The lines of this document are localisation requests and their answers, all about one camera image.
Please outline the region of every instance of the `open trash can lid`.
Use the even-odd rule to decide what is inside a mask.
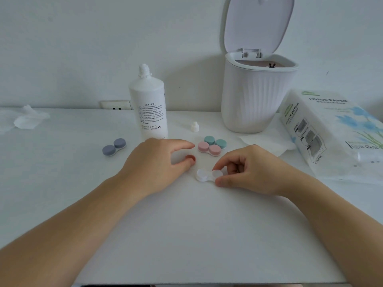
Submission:
[[[230,0],[224,44],[227,52],[261,49],[272,54],[280,45],[294,0]]]

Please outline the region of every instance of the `white trash can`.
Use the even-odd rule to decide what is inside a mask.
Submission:
[[[257,133],[271,122],[298,70],[273,52],[285,34],[294,0],[230,0],[221,112],[229,130]]]

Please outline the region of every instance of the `wall socket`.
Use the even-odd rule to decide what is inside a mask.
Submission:
[[[105,110],[133,110],[130,101],[100,101],[100,107]]]

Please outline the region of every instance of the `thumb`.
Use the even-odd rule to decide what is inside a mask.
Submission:
[[[185,160],[173,165],[173,168],[174,168],[173,174],[175,178],[178,178],[179,176],[181,176],[181,174],[188,171],[190,167],[192,167],[195,164],[195,157],[194,156],[191,157],[191,156],[192,155],[188,155],[186,156]]]
[[[215,184],[218,187],[240,187],[246,188],[246,174],[236,173],[220,176],[215,180]]]

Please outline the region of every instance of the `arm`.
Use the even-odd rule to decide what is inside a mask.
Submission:
[[[195,164],[193,158],[170,163],[172,152],[193,147],[184,140],[141,143],[117,175],[0,250],[2,286],[71,286],[133,205]],[[150,181],[146,173],[151,173]]]
[[[228,152],[213,169],[225,166],[228,175],[217,178],[217,186],[241,187],[290,199],[354,287],[382,284],[383,225],[319,180],[259,146]]]

